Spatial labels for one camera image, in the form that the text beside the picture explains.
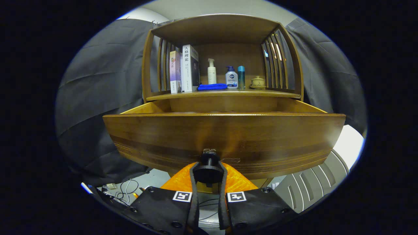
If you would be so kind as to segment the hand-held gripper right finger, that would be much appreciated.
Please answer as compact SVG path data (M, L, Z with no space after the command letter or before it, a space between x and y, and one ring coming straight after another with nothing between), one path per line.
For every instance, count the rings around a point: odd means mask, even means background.
M226 163L218 201L219 227L227 235L272 235L298 213L271 187L257 187Z

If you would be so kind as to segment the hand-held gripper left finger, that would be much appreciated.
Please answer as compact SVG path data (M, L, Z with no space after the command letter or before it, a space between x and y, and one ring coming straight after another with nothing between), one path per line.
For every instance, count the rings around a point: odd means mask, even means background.
M198 234L198 195L193 170L198 162L187 165L176 174L183 183L170 179L161 188L149 186L122 215L145 229L147 235Z

